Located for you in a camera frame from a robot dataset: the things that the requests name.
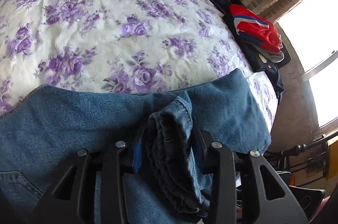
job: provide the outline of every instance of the window pane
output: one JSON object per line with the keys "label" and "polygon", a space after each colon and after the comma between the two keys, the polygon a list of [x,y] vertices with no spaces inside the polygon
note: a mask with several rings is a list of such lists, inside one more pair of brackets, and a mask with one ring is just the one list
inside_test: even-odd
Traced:
{"label": "window pane", "polygon": [[305,71],[338,48],[338,0],[303,0],[279,21]]}
{"label": "window pane", "polygon": [[319,127],[338,117],[338,58],[309,79]]}

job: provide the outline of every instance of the silver bolt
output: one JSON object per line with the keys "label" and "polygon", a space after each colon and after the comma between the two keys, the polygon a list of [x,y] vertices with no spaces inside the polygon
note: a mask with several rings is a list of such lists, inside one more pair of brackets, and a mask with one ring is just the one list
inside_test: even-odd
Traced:
{"label": "silver bolt", "polygon": [[115,146],[118,148],[123,148],[126,145],[126,143],[124,141],[117,141],[115,143]]}
{"label": "silver bolt", "polygon": [[259,151],[251,150],[250,155],[253,157],[259,157],[261,154],[259,153]]}
{"label": "silver bolt", "polygon": [[77,155],[78,156],[85,156],[87,154],[87,150],[86,149],[81,149],[77,151]]}
{"label": "silver bolt", "polygon": [[219,149],[222,147],[222,143],[214,141],[213,143],[211,143],[211,146],[213,146],[215,149]]}

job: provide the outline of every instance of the bed sheet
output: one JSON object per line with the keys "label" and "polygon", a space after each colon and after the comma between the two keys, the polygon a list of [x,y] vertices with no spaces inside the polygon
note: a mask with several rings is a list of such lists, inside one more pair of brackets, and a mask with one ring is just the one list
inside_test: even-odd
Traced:
{"label": "bed sheet", "polygon": [[272,127],[277,99],[208,0],[0,0],[0,115],[41,84],[145,93],[242,70]]}

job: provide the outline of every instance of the jeans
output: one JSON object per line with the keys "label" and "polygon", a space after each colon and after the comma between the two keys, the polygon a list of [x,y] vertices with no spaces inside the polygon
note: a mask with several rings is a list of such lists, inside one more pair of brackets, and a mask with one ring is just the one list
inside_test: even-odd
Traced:
{"label": "jeans", "polygon": [[[164,111],[174,118],[167,115],[164,120]],[[192,117],[215,141],[237,152],[265,151],[271,142],[264,117],[239,69],[199,86],[153,94],[97,94],[42,86],[0,119],[0,187],[27,220],[61,162],[79,149],[99,151],[112,141],[125,139],[146,120],[145,136],[157,139],[159,130],[152,127],[157,120],[164,131],[176,126],[170,137],[180,134],[185,148],[178,152],[187,157],[178,164],[184,170],[182,178],[190,179],[189,198],[198,209],[205,202],[200,190],[210,188],[211,180],[200,173],[189,144]],[[145,156],[139,172],[125,176],[131,223],[197,223],[199,219],[192,214],[178,212],[177,203],[168,196],[175,193],[159,186],[165,178],[151,164],[151,157]],[[166,162],[160,160],[159,164],[163,169]]]}

